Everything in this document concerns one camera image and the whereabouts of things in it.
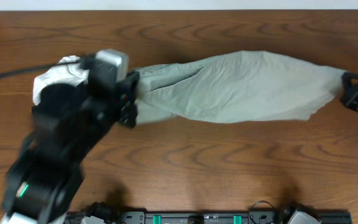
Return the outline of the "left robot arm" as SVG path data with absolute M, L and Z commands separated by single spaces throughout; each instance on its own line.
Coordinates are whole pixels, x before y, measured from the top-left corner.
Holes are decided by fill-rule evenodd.
M 3 223 L 62 223 L 83 182 L 82 160 L 115 123 L 136 124 L 140 75 L 95 58 L 76 61 L 88 77 L 45 87 L 34 130 L 6 176 Z

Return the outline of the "khaki green shorts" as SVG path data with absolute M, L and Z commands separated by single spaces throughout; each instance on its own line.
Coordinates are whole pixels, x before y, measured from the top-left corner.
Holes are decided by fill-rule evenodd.
M 343 70 L 266 51 L 139 69 L 139 124 L 306 121 L 342 90 Z

